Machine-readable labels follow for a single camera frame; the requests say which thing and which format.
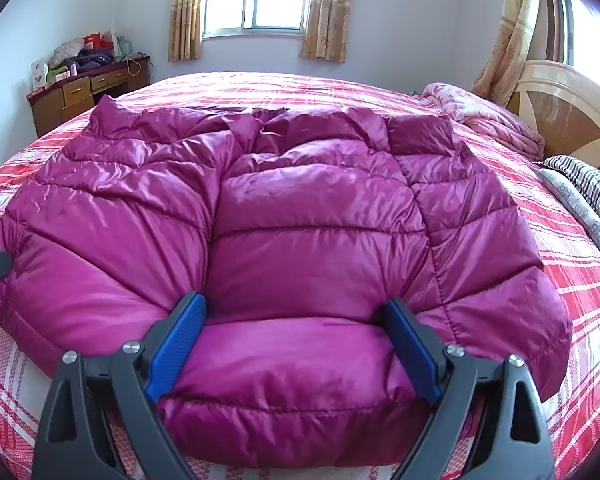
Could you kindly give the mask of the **cream wooden headboard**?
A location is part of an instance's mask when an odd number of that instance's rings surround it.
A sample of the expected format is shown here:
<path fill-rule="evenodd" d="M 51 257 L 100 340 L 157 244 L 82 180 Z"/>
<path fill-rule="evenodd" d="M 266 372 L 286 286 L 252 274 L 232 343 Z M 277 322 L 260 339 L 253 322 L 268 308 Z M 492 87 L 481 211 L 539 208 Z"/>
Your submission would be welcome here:
<path fill-rule="evenodd" d="M 507 108 L 544 139 L 546 157 L 570 155 L 600 170 L 600 86 L 573 67 L 528 61 Z"/>

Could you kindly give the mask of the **clutter pile on desk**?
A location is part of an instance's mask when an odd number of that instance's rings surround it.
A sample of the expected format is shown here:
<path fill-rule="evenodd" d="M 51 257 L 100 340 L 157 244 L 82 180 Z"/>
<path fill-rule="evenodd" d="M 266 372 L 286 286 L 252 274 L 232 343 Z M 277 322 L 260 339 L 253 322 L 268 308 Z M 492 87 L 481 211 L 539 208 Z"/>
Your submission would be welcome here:
<path fill-rule="evenodd" d="M 50 58 L 31 65 L 32 90 L 48 88 L 62 78 L 98 70 L 132 54 L 132 42 L 112 32 L 92 32 L 58 46 Z"/>

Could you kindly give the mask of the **magenta puffer down jacket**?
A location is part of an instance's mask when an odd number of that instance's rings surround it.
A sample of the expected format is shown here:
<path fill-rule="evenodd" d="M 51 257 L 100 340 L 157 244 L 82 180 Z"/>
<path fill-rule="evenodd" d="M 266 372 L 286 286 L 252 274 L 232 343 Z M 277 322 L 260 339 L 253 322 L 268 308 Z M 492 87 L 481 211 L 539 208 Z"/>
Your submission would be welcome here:
<path fill-rule="evenodd" d="M 104 99 L 9 202 L 0 252 L 0 323 L 46 373 L 207 299 L 159 413 L 210 462 L 400 460 L 427 408 L 380 326 L 392 298 L 473 356 L 522 356 L 542 399 L 566 376 L 572 324 L 528 224 L 445 117 Z"/>

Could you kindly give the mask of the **red white plaid bedspread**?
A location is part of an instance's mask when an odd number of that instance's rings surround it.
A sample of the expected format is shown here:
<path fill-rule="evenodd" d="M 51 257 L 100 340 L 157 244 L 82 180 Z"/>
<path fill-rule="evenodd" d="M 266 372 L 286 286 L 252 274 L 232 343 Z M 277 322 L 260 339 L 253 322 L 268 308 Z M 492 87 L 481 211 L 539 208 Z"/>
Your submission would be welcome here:
<path fill-rule="evenodd" d="M 430 99 L 309 76 L 201 73 L 173 77 L 122 100 L 133 110 L 200 107 L 362 106 L 388 113 L 445 114 Z M 559 478 L 571 479 L 600 452 L 600 251 L 544 188 L 531 162 L 455 120 L 454 128 L 491 167 L 526 217 L 545 271 L 573 322 L 567 375 L 544 405 Z M 38 418 L 50 381 L 0 326 L 0 466 L 30 476 Z"/>

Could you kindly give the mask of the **grey patterned pillow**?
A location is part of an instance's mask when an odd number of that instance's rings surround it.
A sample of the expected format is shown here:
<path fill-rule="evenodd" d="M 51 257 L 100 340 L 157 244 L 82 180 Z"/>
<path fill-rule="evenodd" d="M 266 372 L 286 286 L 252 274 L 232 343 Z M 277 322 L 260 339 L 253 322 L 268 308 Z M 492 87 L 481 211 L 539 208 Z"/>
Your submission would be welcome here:
<path fill-rule="evenodd" d="M 576 218 L 588 237 L 600 251 L 600 216 L 577 188 L 562 174 L 553 169 L 539 169 L 545 187 Z"/>

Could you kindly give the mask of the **side window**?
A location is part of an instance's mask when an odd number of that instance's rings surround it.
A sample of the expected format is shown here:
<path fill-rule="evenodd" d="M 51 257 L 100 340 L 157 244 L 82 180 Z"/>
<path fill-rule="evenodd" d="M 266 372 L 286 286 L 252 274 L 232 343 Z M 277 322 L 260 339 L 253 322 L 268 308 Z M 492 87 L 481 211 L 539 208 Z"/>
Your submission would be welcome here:
<path fill-rule="evenodd" d="M 583 0 L 544 1 L 544 58 L 567 64 L 600 86 L 600 11 Z"/>

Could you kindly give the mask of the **left tan curtain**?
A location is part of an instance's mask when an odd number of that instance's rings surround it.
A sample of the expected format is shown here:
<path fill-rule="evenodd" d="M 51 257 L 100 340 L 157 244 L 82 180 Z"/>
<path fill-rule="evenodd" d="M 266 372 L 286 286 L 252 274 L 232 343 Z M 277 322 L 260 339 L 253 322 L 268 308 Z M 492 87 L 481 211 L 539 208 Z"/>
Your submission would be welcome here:
<path fill-rule="evenodd" d="M 196 61 L 201 56 L 202 0 L 172 0 L 169 62 Z"/>

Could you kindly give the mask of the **pink floral folded quilt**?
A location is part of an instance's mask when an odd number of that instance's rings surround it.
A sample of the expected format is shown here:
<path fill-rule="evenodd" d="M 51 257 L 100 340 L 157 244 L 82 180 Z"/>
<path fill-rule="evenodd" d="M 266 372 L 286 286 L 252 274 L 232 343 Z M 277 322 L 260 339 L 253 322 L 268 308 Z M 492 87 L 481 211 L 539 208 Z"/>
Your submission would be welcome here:
<path fill-rule="evenodd" d="M 444 82 L 433 82 L 422 92 L 442 112 L 473 132 L 488 136 L 531 160 L 541 160 L 545 141 L 521 118 L 506 108 Z"/>

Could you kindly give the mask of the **striped pillow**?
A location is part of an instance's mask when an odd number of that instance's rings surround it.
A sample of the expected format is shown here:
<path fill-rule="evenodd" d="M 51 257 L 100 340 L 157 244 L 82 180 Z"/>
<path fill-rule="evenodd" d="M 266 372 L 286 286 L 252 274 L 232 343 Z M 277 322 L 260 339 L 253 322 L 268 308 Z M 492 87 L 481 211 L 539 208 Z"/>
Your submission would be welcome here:
<path fill-rule="evenodd" d="M 539 166 L 565 177 L 600 217 L 600 169 L 569 155 L 549 157 Z"/>

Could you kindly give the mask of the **wooden desk with drawers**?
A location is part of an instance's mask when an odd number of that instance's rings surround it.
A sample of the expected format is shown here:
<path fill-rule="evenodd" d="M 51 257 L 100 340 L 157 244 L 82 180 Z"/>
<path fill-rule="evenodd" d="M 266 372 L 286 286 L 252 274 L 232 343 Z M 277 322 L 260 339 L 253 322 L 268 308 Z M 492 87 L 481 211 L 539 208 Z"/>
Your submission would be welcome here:
<path fill-rule="evenodd" d="M 150 57 L 140 55 L 55 82 L 27 96 L 38 138 L 94 107 L 150 84 Z"/>

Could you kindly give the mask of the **side tan curtain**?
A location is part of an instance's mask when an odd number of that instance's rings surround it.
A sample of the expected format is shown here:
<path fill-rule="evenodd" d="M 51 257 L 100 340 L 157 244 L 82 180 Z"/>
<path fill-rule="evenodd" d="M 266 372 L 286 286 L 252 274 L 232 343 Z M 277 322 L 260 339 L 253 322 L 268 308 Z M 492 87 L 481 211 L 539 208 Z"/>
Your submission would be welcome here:
<path fill-rule="evenodd" d="M 471 91 L 506 107 L 527 61 L 540 0 L 504 0 L 498 36 Z"/>

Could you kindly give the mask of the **right tan curtain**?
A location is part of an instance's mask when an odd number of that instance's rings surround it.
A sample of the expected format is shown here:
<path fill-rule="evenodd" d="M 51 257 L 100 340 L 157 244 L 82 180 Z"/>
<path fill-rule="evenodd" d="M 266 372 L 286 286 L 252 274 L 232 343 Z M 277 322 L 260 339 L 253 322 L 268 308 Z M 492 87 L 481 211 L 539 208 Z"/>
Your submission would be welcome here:
<path fill-rule="evenodd" d="M 347 57 L 351 0 L 310 0 L 300 55 L 341 64 Z"/>

